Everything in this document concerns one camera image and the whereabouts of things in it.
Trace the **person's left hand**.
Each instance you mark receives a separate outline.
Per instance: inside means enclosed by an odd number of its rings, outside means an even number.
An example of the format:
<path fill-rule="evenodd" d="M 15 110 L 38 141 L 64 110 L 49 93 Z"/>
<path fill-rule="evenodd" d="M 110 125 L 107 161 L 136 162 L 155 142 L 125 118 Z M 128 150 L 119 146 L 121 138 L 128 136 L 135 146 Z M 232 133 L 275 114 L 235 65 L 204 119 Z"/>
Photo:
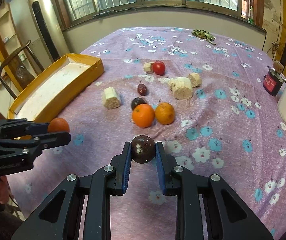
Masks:
<path fill-rule="evenodd" d="M 7 176 L 0 177 L 0 204 L 6 204 L 10 198 Z"/>

